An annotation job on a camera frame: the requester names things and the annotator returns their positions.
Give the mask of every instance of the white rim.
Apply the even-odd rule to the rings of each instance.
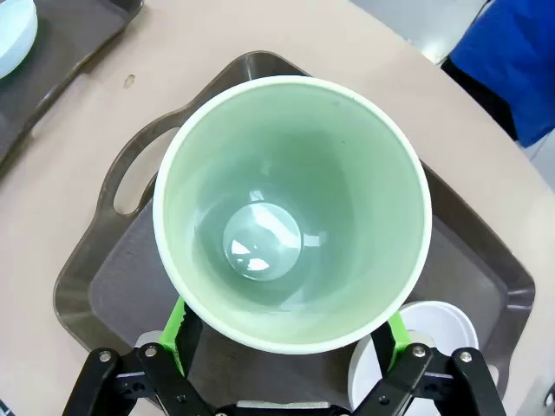
[[[422,205],[424,207],[424,230],[422,233],[421,248],[418,253],[413,272],[407,280],[407,283],[405,284],[402,291],[399,293],[399,295],[397,295],[396,299],[392,303],[390,303],[389,306],[384,309],[383,312],[381,312],[381,314],[379,314],[375,319],[368,322],[366,325],[360,327],[359,329],[332,340],[314,342],[310,344],[290,344],[259,340],[256,337],[237,331],[235,328],[232,328],[231,326],[216,318],[209,309],[205,308],[202,303],[199,302],[194,293],[187,288],[185,282],[180,278],[180,273],[177,271],[177,268],[175,267],[175,264],[169,254],[169,247],[167,245],[166,233],[163,224],[163,197],[166,193],[167,177],[173,159],[175,158],[175,155],[185,141],[187,135],[195,128],[195,126],[199,123],[200,120],[202,120],[202,118],[204,118],[215,107],[219,106],[223,102],[251,89],[275,84],[303,84],[319,88],[326,88],[349,97],[350,99],[358,102],[363,107],[366,107],[370,112],[377,115],[394,132],[396,138],[399,140],[399,142],[402,144],[403,148],[407,152],[419,181],[419,185],[421,188]],[[233,88],[227,89],[223,93],[218,94],[214,98],[209,100],[185,122],[185,124],[181,127],[181,129],[173,138],[170,146],[167,148],[166,154],[164,155],[164,159],[162,160],[160,170],[158,172],[158,178],[156,180],[156,186],[153,196],[153,223],[154,236],[156,239],[156,244],[158,245],[160,257],[162,259],[162,263],[164,264],[166,272],[169,275],[170,280],[172,281],[173,286],[175,286],[180,296],[183,297],[185,302],[203,321],[205,321],[212,328],[219,331],[221,334],[252,348],[280,354],[313,354],[344,347],[345,345],[360,340],[365,335],[369,334],[380,325],[382,325],[385,321],[387,321],[389,317],[392,316],[394,312],[396,312],[396,310],[401,307],[404,300],[408,297],[413,287],[416,285],[418,277],[420,276],[422,268],[424,267],[424,262],[426,261],[432,231],[432,205],[430,201],[428,182],[426,181],[424,170],[422,169],[421,163],[416,156],[415,150],[410,145],[408,139],[402,133],[401,129],[378,106],[376,106],[374,103],[367,100],[366,98],[362,97],[361,95],[345,87],[334,84],[333,82],[300,75],[280,75],[272,76],[269,78],[260,78],[254,81],[248,81],[243,84],[239,84]]]
[[[464,331],[465,335],[468,337],[469,340],[469,347],[479,348],[478,343],[478,336],[476,335],[476,328],[468,318],[467,314],[465,314],[461,309],[457,308],[451,303],[442,302],[442,301],[416,301],[406,303],[401,306],[400,312],[401,314],[407,313],[414,313],[415,310],[421,308],[429,308],[429,307],[436,307],[439,309],[443,309],[447,312],[450,312],[454,319],[458,320],[461,323],[462,330]],[[353,355],[349,362],[349,375],[347,379],[347,393],[349,396],[349,404],[351,405],[351,409],[354,409],[355,401],[358,403],[358,400],[363,399],[360,397],[355,397],[355,380],[361,377],[361,372],[368,371],[367,368],[361,367],[360,361],[364,354],[370,354],[368,352],[369,348],[374,347],[374,341],[372,340],[372,336],[368,335],[362,338],[355,347],[353,351]],[[375,382],[381,379],[379,374],[375,375]]]

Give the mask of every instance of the gray tray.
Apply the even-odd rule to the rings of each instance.
[[[34,1],[38,15],[35,43],[23,62],[0,80],[0,166],[17,153],[20,139],[75,78],[82,65],[123,31],[143,2]]]
[[[156,250],[151,197],[128,215],[114,209],[117,188],[141,151],[179,127],[214,95],[250,79],[305,75],[283,58],[252,52],[228,65],[193,101],[138,132],[110,167],[96,214],[55,286],[60,323],[85,348],[124,353],[144,332],[162,329],[177,299]],[[506,390],[511,355],[530,315],[534,283],[511,252],[474,211],[425,167],[434,211],[424,271],[408,299],[450,302],[470,317],[488,364]],[[191,380],[215,406],[237,400],[328,400],[349,406],[347,373],[353,345],[324,354],[279,355],[226,339],[205,326]]]

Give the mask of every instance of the bowl rim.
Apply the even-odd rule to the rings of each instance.
[[[25,23],[21,26],[21,30],[18,33],[5,40],[3,44],[0,44],[0,59],[6,56],[19,42],[22,41],[24,37],[27,37],[28,35],[27,32],[29,30],[32,30],[34,32],[34,35],[32,36],[32,42],[29,45],[29,49],[23,54],[23,58],[24,58],[29,53],[29,50],[31,49],[31,46],[33,46],[33,43],[36,37],[36,31],[37,31],[36,22],[38,18],[36,15],[35,2],[33,0],[11,0],[11,1],[6,0],[5,2],[3,2],[3,6],[0,3],[0,7],[4,7],[6,9],[15,8],[15,11],[23,12],[24,13],[23,18],[26,19]]]
[[[468,338],[468,345],[464,345],[462,347],[472,347],[476,349],[480,348],[480,343],[476,334],[476,328],[472,324],[472,321],[470,321],[470,318],[468,318],[468,315],[465,314],[462,309],[449,302],[414,301],[402,305],[399,308],[399,313],[401,314],[401,318],[403,319],[405,316],[407,316],[407,314],[417,314],[419,309],[435,309],[438,311],[442,311],[443,313],[450,314],[453,317],[454,321],[457,321],[460,324],[461,333],[464,333],[464,336]],[[363,356],[367,360],[369,358],[368,354],[371,354],[371,362],[372,364],[375,364],[375,374],[371,373],[370,368],[362,367],[361,365]],[[364,396],[361,397],[359,395],[360,392],[358,388],[356,388],[356,385],[360,385],[360,382],[357,381],[360,380],[361,377],[364,377],[364,374],[371,374],[373,376],[372,379],[375,379],[375,384],[381,378],[380,366],[377,363],[377,355],[375,352],[372,335],[365,336],[356,344],[355,350],[353,351],[349,362],[347,394],[349,396],[349,404],[351,406],[351,409],[355,409],[357,406],[359,406],[361,401],[364,399]]]
[[[418,179],[421,202],[423,207],[423,230],[421,234],[420,248],[415,260],[415,265],[405,285],[403,286],[399,294],[397,294],[394,301],[390,303],[388,307],[385,308],[377,317],[366,322],[361,327],[330,340],[311,343],[286,343],[261,340],[256,336],[248,335],[242,331],[233,328],[231,325],[222,322],[210,311],[210,309],[206,308],[201,302],[199,302],[195,294],[191,290],[189,290],[189,288],[185,284],[185,281],[180,278],[180,273],[178,272],[177,267],[175,266],[175,263],[170,254],[166,239],[166,231],[164,227],[164,196],[166,194],[167,179],[170,173],[171,166],[173,164],[173,160],[175,159],[176,154],[188,137],[189,133],[214,108],[230,100],[231,98],[255,88],[264,88],[268,86],[284,84],[312,86],[314,88],[331,90],[347,98],[350,98],[351,100],[357,102],[359,105],[365,107],[371,113],[376,115],[394,133],[395,137],[399,140],[400,144],[408,155],[408,159],[410,160],[410,163],[415,171],[415,175]],[[255,349],[279,354],[314,354],[344,347],[352,342],[360,340],[365,335],[368,335],[369,333],[380,327],[385,321],[389,319],[390,316],[394,314],[394,312],[396,312],[396,310],[398,310],[402,306],[403,302],[408,298],[410,292],[416,285],[416,282],[418,281],[418,278],[426,261],[432,232],[432,205],[426,175],[424,174],[424,170],[414,148],[410,145],[407,137],[404,135],[402,130],[376,104],[363,97],[362,95],[330,81],[302,75],[276,75],[272,77],[247,81],[227,89],[226,91],[211,98],[195,113],[193,113],[191,117],[183,124],[183,126],[176,133],[175,137],[170,143],[170,146],[167,148],[166,154],[164,155],[164,158],[160,165],[153,195],[153,226],[154,237],[156,245],[158,246],[160,258],[162,260],[164,268],[166,269],[166,273],[172,281],[173,286],[177,289],[180,296],[183,297],[187,305],[209,326],[211,326],[221,334],[233,339],[234,341],[240,342],[248,347],[252,347]]]

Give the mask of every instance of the blue object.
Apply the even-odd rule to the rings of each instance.
[[[555,128],[555,0],[495,0],[450,56],[509,104],[522,146]]]

